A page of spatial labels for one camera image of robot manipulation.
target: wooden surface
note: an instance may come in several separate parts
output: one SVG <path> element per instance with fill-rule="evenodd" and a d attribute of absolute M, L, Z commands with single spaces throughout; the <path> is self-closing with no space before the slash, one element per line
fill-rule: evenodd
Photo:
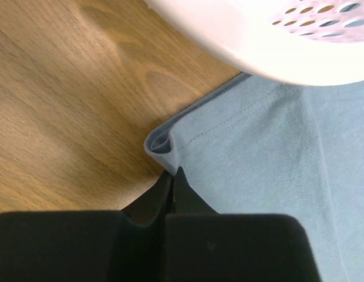
<path fill-rule="evenodd" d="M 140 0 L 0 0 L 0 212 L 124 207 L 149 131 L 237 73 Z"/>

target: stitching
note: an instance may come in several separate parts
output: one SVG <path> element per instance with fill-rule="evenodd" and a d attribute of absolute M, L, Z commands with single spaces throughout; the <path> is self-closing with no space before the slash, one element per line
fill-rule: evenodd
<path fill-rule="evenodd" d="M 190 143 L 191 143 L 194 139 L 198 138 L 199 136 L 201 136 L 201 135 L 203 135 L 203 134 L 206 134 L 206 133 L 208 133 L 208 132 L 210 132 L 210 131 L 214 130 L 215 128 L 218 128 L 220 125 L 225 124 L 226 122 L 228 122 L 229 120 L 233 119 L 235 116 L 239 115 L 240 113 L 245 112 L 245 111 L 246 111 L 246 110 L 248 110 L 249 108 L 251 108 L 251 107 L 255 106 L 257 103 L 259 103 L 260 101 L 262 101 L 263 99 L 265 99 L 267 96 L 269 96 L 271 93 L 275 92 L 277 89 L 281 88 L 282 86 L 283 86 L 283 85 L 281 85 L 281 86 L 279 86 L 279 87 L 275 88 L 272 92 L 270 92 L 269 94 L 265 95 L 263 98 L 261 98 L 261 99 L 260 99 L 260 100 L 258 100 L 257 102 L 255 102 L 255 103 L 251 104 L 251 105 L 250 105 L 249 107 L 247 107 L 246 109 L 244 109 L 244 110 L 242 110 L 242 111 L 240 111 L 240 112 L 236 113 L 234 116 L 232 116 L 231 118 L 229 118 L 229 119 L 227 119 L 227 120 L 223 121 L 222 123 L 218 124 L 218 125 L 217 125 L 217 126 L 215 126 L 214 128 L 212 128 L 212 129 L 210 129 L 210 130 L 208 130 L 208 131 L 205 131 L 205 132 L 203 132 L 203 133 L 201 133 L 201 134 L 197 135 L 196 137 L 192 138 L 192 139 L 191 139 L 191 140 L 190 140 L 190 141 L 189 141 L 186 145 L 184 145 L 183 147 L 181 147 L 181 148 L 178 150 L 178 152 L 179 152 L 180 150 L 182 150 L 183 148 L 187 147 L 187 146 L 188 146 L 188 145 L 189 145 L 189 144 L 190 144 Z M 281 97 L 278 97 L 277 99 L 274 99 L 274 100 L 270 101 L 269 103 L 265 104 L 264 106 L 266 106 L 266 105 L 270 105 L 270 104 L 272 104 L 272 103 L 274 103 L 274 102 L 277 102 L 277 101 L 281 100 L 282 98 L 284 98 L 284 97 L 286 97 L 286 96 L 288 96 L 288 95 L 290 95 L 290 94 L 292 94 L 292 93 L 294 93 L 294 92 L 296 92 L 296 91 L 298 91 L 298 90 L 301 90 L 301 89 L 302 89 L 302 87 L 299 87 L 299 88 L 297 88 L 297 89 L 294 89 L 294 90 L 292 90 L 292 91 L 290 91 L 290 92 L 288 92 L 288 93 L 286 93 L 286 94 L 282 95 Z M 202 145 L 206 144 L 207 142 L 211 141 L 212 139 L 214 139 L 214 137 L 209 138 L 208 140 L 206 140 L 206 141 L 205 141 L 205 142 L 203 142 L 202 144 L 199 144 L 199 145 L 197 145 L 196 147 L 192 148 L 192 149 L 190 150 L 190 153 L 191 153 L 193 150 L 195 150 L 196 148 L 198 148 L 198 147 L 200 147 L 200 146 L 202 146 Z"/>

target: white laundry basket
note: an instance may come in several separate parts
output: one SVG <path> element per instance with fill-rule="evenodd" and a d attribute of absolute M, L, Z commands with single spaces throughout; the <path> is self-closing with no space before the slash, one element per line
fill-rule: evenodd
<path fill-rule="evenodd" d="M 300 85 L 364 80 L 364 0 L 146 0 L 251 74 Z"/>

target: folded fabric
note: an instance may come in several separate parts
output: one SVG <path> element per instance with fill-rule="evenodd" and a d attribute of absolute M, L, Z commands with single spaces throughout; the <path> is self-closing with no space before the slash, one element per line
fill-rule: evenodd
<path fill-rule="evenodd" d="M 304 226 L 324 282 L 364 282 L 364 82 L 284 85 L 241 74 L 147 137 L 146 152 L 219 213 Z"/>

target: perforated basket bottom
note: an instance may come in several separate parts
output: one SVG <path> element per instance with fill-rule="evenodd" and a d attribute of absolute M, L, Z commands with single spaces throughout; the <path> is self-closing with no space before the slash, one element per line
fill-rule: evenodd
<path fill-rule="evenodd" d="M 272 24 L 295 35 L 337 43 L 364 41 L 364 0 L 295 0 L 281 13 Z"/>

